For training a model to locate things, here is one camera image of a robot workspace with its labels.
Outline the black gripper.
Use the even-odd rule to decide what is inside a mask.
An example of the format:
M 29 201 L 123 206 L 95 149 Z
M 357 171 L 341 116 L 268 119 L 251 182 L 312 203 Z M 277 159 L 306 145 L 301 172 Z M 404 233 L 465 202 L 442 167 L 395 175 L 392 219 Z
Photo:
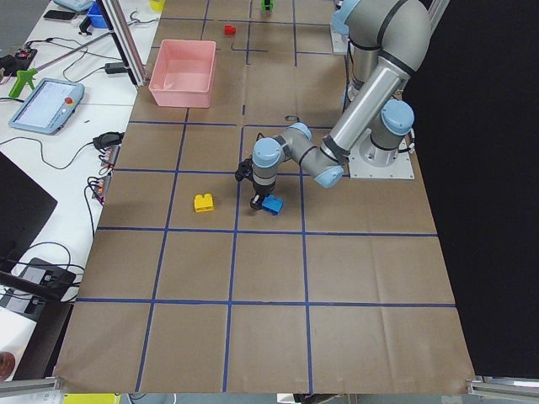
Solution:
M 265 198 L 273 192 L 275 185 L 271 184 L 262 186 L 255 184 L 253 189 L 255 194 L 254 197 L 249 201 L 249 205 L 253 210 L 261 210 Z

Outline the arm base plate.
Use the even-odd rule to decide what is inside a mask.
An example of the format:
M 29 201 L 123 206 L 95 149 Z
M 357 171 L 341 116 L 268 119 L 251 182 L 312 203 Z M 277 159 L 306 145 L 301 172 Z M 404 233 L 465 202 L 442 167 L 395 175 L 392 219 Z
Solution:
M 348 53 L 349 36 L 340 34 L 338 31 L 331 29 L 332 52 L 336 56 L 345 56 Z
M 397 148 L 384 151 L 377 148 L 365 133 L 352 147 L 349 172 L 352 179 L 413 180 L 414 170 L 408 151 Z

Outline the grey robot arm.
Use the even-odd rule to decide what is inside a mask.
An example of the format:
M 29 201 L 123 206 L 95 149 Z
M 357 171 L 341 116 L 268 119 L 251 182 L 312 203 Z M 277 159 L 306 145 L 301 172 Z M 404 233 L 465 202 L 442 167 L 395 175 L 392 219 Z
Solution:
M 346 21 L 356 5 L 357 2 L 355 0 L 334 1 L 335 11 L 331 19 L 332 31 L 337 32 L 340 35 L 349 35 L 350 27 L 347 25 Z
M 279 166 L 292 160 L 329 189 L 343 176 L 354 144 L 368 132 L 363 147 L 374 151 L 370 163 L 389 165 L 412 129 L 414 112 L 393 96 L 419 69 L 430 44 L 430 11 L 420 1 L 344 1 L 332 17 L 333 28 L 354 48 L 349 105 L 321 146 L 301 122 L 274 137 L 256 140 L 250 158 L 235 172 L 252 182 L 250 206 L 259 210 L 274 188 Z

